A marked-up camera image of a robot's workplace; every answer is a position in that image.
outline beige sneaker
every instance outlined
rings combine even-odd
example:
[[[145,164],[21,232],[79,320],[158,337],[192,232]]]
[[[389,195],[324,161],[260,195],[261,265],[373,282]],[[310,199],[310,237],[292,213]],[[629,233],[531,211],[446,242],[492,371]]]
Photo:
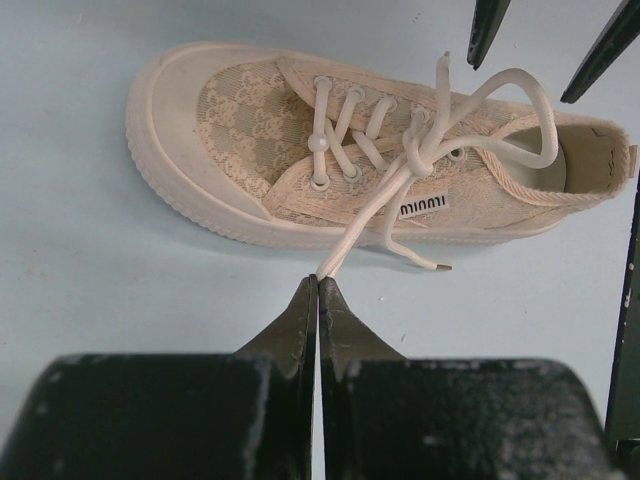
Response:
[[[505,83],[533,106],[486,99]],[[277,247],[342,237],[321,276],[355,243],[384,242],[435,268],[391,237],[489,244],[542,233],[615,196],[635,168],[620,127],[554,115],[521,70],[450,93],[448,55],[432,89],[301,53],[185,45],[135,80],[127,136],[152,188],[210,230]]]

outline shoe label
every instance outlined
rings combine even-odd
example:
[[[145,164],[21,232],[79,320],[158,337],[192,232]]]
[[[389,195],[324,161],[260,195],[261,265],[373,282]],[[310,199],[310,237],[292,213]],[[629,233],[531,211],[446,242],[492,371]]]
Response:
[[[411,218],[425,213],[437,212],[449,208],[449,191],[430,193],[420,197],[406,198],[400,206],[398,218]]]

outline shoelace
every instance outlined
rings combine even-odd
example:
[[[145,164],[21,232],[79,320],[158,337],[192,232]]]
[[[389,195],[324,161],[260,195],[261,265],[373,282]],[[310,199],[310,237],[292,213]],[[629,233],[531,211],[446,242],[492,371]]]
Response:
[[[462,118],[475,110],[491,93],[506,84],[519,86],[529,97],[538,117],[542,133],[542,148],[539,154],[531,153],[503,140],[481,135],[466,135],[443,141],[446,132]],[[341,143],[348,129],[355,105],[364,98],[364,92],[355,87],[347,93],[344,105],[336,122],[335,130],[326,118],[331,80],[317,77],[315,80],[316,101],[313,134],[309,137],[309,148],[313,152],[314,172],[312,185],[317,190],[329,187],[324,152],[331,149],[347,181],[359,180],[362,172],[347,157]],[[382,228],[382,242],[390,251],[411,259],[417,265],[431,270],[451,270],[448,265],[440,265],[421,257],[411,249],[398,244],[392,238],[402,201],[418,179],[426,178],[433,172],[434,163],[445,156],[454,159],[452,152],[464,148],[477,147],[490,150],[498,158],[510,158],[530,168],[545,168],[558,155],[558,133],[556,131],[551,103],[544,90],[529,73],[520,69],[508,69],[497,73],[478,88],[468,100],[451,114],[451,89],[449,85],[449,52],[438,60],[436,68],[437,112],[433,125],[427,129],[428,115],[424,110],[415,110],[411,115],[410,127],[402,136],[404,152],[390,165],[376,149],[375,140],[382,126],[384,116],[395,108],[395,100],[386,97],[378,102],[371,114],[366,132],[352,131],[352,136],[378,172],[383,173],[371,200],[360,209],[344,234],[322,262],[317,271],[318,279],[333,277],[353,248],[369,220],[383,206],[386,207]]]

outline table surface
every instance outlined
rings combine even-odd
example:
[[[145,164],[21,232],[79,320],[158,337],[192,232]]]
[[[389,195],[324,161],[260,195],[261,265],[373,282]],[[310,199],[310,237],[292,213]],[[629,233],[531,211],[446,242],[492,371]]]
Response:
[[[513,2],[478,72],[465,0],[7,0],[0,15],[0,443],[31,383],[72,352],[225,352],[285,307],[324,252],[268,250],[175,213],[135,170],[129,85],[190,41],[270,45],[470,92],[521,67],[561,111],[640,137],[640,43],[575,106],[558,100],[617,0]],[[515,88],[497,98],[524,100]],[[496,247],[419,245],[433,273],[370,250],[338,281],[355,313],[413,357],[545,357],[571,366],[603,416],[634,182],[542,236]],[[321,434],[320,424],[315,429]],[[321,469],[321,456],[314,466]]]

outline insole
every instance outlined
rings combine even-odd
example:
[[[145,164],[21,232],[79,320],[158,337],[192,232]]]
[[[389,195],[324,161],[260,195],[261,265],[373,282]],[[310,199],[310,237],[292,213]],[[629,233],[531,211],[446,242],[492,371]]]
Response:
[[[542,149],[542,135],[537,128],[516,132],[504,140],[532,153],[538,153]],[[500,158],[500,161],[511,178],[520,185],[547,192],[564,192],[567,165],[562,145],[558,146],[556,160],[547,168],[525,167],[509,158]]]

